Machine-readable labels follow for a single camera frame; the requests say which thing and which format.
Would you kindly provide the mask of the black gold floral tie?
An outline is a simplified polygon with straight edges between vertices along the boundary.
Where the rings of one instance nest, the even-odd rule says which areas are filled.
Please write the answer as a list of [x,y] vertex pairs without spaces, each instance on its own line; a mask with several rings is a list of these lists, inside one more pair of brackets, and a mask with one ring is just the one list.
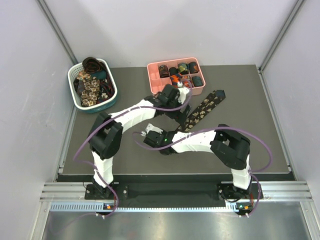
[[208,115],[215,107],[217,107],[224,99],[226,94],[224,90],[212,91],[200,105],[198,105],[192,113],[189,114],[184,123],[176,130],[187,133],[195,125],[197,125],[206,115]]

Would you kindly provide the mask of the pink divided organizer box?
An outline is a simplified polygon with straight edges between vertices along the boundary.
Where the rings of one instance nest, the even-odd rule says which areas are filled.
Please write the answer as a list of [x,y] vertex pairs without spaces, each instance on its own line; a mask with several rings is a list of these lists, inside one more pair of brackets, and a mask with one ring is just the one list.
[[178,68],[179,63],[189,64],[190,62],[197,62],[198,67],[199,67],[199,72],[195,73],[195,74],[190,74],[190,72],[189,72],[189,74],[186,74],[186,75],[191,76],[191,78],[194,76],[201,77],[202,82],[203,82],[203,86],[191,88],[192,94],[194,96],[200,95],[203,92],[204,87],[206,86],[206,81],[205,81],[204,75],[202,73],[200,64],[195,57],[179,58],[179,59],[164,60],[164,61],[149,63],[147,65],[147,73],[148,73],[151,93],[156,94],[158,92],[161,92],[166,85],[172,85],[170,76],[166,77],[166,78],[160,78],[160,75],[159,75],[159,66],[160,65],[166,65],[169,70],[169,68],[171,68],[171,67]]

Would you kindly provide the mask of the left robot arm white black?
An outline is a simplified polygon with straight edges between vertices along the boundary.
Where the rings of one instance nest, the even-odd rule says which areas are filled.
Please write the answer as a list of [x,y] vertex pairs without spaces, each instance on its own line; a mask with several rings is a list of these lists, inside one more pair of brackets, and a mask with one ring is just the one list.
[[167,84],[162,91],[143,98],[132,107],[98,115],[89,132],[88,141],[94,159],[92,183],[98,195],[106,199],[113,194],[113,158],[120,149],[123,133],[163,114],[181,124],[190,110],[188,102],[191,96],[190,88],[175,88]]

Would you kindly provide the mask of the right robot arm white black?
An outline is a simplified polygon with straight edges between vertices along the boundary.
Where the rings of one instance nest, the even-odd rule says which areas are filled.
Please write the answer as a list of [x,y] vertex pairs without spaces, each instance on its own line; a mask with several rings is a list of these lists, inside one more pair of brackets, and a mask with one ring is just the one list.
[[252,191],[250,175],[250,140],[234,130],[210,130],[201,133],[165,131],[147,125],[143,142],[162,155],[186,152],[205,152],[214,154],[226,167],[231,169],[233,187],[230,192],[220,191],[224,199],[245,198]]

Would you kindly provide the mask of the rolled orange navy striped tie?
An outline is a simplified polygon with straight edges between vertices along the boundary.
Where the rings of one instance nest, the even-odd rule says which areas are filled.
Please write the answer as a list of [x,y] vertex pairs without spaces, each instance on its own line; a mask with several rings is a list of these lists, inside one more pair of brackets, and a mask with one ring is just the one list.
[[181,86],[183,84],[182,76],[179,73],[171,75],[170,80],[171,80],[172,86],[175,88],[178,88],[179,86]]

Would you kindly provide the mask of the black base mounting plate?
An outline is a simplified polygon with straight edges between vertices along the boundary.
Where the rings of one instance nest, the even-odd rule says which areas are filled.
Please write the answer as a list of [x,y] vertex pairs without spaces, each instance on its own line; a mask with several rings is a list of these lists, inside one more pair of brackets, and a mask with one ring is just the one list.
[[[293,174],[259,173],[252,180],[250,195],[238,200],[260,199],[256,190],[261,182],[292,181]],[[232,190],[231,174],[117,174],[111,184],[112,190],[108,198],[101,197],[93,183],[86,186],[87,200],[121,200],[140,201],[145,199],[148,204],[152,197],[196,197],[201,204],[209,201],[226,200],[220,191],[228,193]]]

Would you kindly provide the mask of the rolled dark teal tie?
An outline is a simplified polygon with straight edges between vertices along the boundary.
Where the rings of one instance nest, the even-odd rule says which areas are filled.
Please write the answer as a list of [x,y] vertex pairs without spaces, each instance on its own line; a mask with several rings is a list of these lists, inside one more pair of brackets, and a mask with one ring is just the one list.
[[200,76],[193,76],[191,79],[195,88],[202,87],[204,85]]

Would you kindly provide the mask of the rolled black tie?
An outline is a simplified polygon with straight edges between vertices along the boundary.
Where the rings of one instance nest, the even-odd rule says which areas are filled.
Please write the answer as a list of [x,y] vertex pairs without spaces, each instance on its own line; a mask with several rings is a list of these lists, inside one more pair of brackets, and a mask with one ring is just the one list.
[[179,70],[176,67],[170,67],[169,68],[169,75],[170,76],[174,76],[174,75],[177,75],[177,74],[179,74]]

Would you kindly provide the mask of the rolled maroon patterned tie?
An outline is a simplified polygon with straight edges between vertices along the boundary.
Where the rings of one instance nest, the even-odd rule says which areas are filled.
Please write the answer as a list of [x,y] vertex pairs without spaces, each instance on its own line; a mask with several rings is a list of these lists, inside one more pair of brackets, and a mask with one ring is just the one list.
[[170,77],[170,73],[169,73],[169,69],[166,65],[160,65],[158,67],[158,71],[159,71],[159,76],[160,78],[169,78]]

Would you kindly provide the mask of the rolled green yellow tie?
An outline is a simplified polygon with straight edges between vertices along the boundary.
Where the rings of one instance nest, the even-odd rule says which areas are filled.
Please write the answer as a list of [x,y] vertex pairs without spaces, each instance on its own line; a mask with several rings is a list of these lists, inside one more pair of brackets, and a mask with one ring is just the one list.
[[187,75],[189,74],[189,65],[185,62],[181,62],[177,65],[177,69],[178,69],[178,72],[181,74],[181,75]]

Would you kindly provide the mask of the rolled dark green tie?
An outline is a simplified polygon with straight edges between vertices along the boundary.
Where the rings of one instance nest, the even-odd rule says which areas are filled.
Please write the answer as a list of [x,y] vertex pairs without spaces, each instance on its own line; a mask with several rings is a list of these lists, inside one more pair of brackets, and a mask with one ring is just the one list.
[[196,74],[198,73],[200,70],[199,70],[199,66],[197,64],[196,61],[192,61],[188,64],[188,69],[189,69],[189,73],[190,74]]

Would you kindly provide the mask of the dark grey table mat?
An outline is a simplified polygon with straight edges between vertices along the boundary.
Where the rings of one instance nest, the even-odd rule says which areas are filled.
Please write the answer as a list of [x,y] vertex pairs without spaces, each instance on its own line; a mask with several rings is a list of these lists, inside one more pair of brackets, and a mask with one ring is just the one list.
[[[201,66],[206,81],[202,93],[193,96],[190,105],[195,109],[213,90],[224,90],[226,98],[191,129],[198,131],[226,124],[239,128],[263,140],[273,155],[272,164],[263,172],[255,172],[259,180],[292,180],[295,177],[289,170],[285,153],[281,146],[276,126],[269,108],[265,91],[255,65]],[[138,103],[151,94],[146,67],[112,68],[112,75],[119,94],[116,103],[106,110],[115,113]],[[74,124],[65,163],[61,175],[92,175],[91,165],[75,162],[73,157],[87,138],[99,113],[78,111]],[[231,171],[216,156],[207,152],[187,152],[162,155],[158,151],[143,149],[132,136],[134,131],[142,131],[148,123],[166,131],[175,130],[177,123],[165,115],[127,130],[122,135],[120,149],[113,160],[115,175],[183,175],[183,174],[227,174]],[[265,148],[256,140],[251,140],[249,164],[252,170],[260,170],[269,161]]]

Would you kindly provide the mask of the teal white laundry basket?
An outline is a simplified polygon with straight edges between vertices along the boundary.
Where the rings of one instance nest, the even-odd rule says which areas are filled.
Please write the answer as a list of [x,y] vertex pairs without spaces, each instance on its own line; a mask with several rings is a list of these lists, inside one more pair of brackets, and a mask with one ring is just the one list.
[[93,114],[112,107],[118,97],[118,88],[107,62],[87,57],[72,66],[67,73],[74,106]]

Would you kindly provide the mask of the brown patterned tie in basket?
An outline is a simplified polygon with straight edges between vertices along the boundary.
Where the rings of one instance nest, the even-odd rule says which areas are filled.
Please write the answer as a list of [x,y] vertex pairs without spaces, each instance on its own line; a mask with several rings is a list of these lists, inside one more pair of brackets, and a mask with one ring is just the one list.
[[94,57],[87,57],[82,61],[83,69],[88,74],[107,71],[106,65]]

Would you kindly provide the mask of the aluminium frame rail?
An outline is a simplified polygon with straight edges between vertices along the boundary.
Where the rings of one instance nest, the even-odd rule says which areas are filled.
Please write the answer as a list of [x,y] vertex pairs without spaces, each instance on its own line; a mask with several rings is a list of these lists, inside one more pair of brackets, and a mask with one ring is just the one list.
[[[256,190],[260,196],[256,203],[267,202],[311,202],[312,195],[306,182],[303,181],[276,181],[260,183]],[[250,201],[242,199],[237,202],[226,200],[210,200],[200,203],[198,197],[160,197],[153,196],[151,203],[145,199],[139,201],[121,200],[117,205],[115,200],[85,199],[87,191],[80,182],[53,182],[46,183],[40,196],[41,202],[47,202],[53,212],[94,212],[109,214],[115,212],[215,212],[238,213],[248,210]]]

